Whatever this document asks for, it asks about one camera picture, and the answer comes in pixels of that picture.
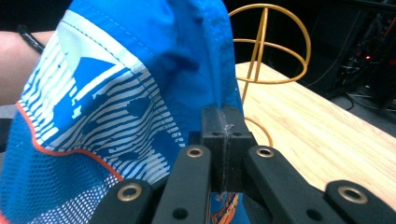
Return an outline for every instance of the metal rivet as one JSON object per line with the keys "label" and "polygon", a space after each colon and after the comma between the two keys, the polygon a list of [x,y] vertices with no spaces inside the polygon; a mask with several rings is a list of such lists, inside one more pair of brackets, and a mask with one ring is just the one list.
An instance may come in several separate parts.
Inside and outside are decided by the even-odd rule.
{"label": "metal rivet", "polygon": [[352,187],[340,187],[338,188],[338,193],[343,196],[344,199],[352,203],[368,203],[369,200],[367,196],[358,189]]}
{"label": "metal rivet", "polygon": [[187,155],[189,157],[197,158],[203,156],[204,152],[200,148],[194,147],[187,150]]}
{"label": "metal rivet", "polygon": [[[134,193],[126,194],[125,191],[128,189],[134,189]],[[119,190],[119,192],[117,193],[117,197],[119,198],[120,201],[130,202],[138,198],[140,194],[142,194],[142,187],[140,187],[136,183],[130,183],[125,185]]]}
{"label": "metal rivet", "polygon": [[264,158],[271,158],[274,156],[274,152],[268,148],[259,148],[256,150],[256,153]]}

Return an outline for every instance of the human skin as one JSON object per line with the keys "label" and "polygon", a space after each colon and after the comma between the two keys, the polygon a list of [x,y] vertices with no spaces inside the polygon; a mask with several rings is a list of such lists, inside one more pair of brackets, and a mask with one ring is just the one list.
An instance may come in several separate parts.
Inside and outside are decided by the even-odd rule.
{"label": "human skin", "polygon": [[[32,35],[46,46],[52,34],[48,31]],[[0,32],[0,105],[13,105],[20,99],[39,56],[18,33]]]}

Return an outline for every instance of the light wood surface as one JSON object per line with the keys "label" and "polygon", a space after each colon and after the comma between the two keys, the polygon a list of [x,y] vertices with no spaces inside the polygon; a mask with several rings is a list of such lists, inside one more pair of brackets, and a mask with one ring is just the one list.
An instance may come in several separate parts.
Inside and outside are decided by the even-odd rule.
{"label": "light wood surface", "polygon": [[[236,66],[238,76],[247,72],[248,63]],[[285,78],[266,65],[261,73],[268,80]],[[296,82],[250,84],[244,110],[312,186],[325,190],[331,181],[349,180],[396,210],[396,138]],[[268,145],[261,130],[248,121],[247,126],[260,145]]]}

